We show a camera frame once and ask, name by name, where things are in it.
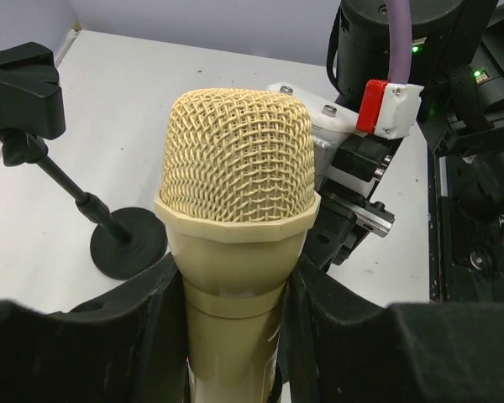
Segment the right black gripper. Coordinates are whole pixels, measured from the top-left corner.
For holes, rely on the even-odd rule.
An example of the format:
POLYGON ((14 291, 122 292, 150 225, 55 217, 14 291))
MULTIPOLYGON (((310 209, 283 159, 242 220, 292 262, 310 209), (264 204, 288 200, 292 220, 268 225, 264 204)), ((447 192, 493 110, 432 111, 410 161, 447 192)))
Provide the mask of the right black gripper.
POLYGON ((314 140, 318 217, 308 232, 304 255, 320 270, 342 264, 369 235, 384 238, 393 213, 371 197, 395 155, 395 143, 349 135, 341 143, 314 140))

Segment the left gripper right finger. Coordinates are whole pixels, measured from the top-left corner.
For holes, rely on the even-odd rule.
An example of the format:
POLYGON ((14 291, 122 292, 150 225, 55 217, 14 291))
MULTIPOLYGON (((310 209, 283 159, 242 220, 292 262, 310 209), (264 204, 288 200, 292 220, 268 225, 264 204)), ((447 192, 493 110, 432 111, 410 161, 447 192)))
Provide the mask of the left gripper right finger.
POLYGON ((285 320, 295 402, 504 402, 504 304, 380 307, 303 258, 285 320))

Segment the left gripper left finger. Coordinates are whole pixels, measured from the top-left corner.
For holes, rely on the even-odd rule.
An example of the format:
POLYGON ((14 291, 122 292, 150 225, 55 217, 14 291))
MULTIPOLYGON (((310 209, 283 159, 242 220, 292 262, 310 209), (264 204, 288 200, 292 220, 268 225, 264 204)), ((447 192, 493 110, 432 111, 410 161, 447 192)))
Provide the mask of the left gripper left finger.
POLYGON ((69 312, 0 301, 0 402, 185 402, 186 357, 170 255, 69 312))

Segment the beige gold microphone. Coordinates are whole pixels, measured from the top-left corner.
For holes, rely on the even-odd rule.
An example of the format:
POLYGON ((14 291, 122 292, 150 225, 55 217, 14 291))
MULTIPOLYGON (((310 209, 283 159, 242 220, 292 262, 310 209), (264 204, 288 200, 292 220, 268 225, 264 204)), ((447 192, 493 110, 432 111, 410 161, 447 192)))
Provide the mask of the beige gold microphone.
POLYGON ((198 89, 173 104, 155 215, 186 297, 194 402, 265 402, 286 282, 320 205, 295 97, 198 89))

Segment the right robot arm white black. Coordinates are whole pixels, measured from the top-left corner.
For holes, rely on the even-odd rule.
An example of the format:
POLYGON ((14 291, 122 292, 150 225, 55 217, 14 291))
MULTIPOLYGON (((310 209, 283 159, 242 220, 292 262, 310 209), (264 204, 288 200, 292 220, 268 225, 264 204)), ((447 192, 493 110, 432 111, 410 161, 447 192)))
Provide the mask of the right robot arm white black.
POLYGON ((303 253, 413 300, 504 302, 504 2, 343 1, 312 118, 322 197, 303 253))

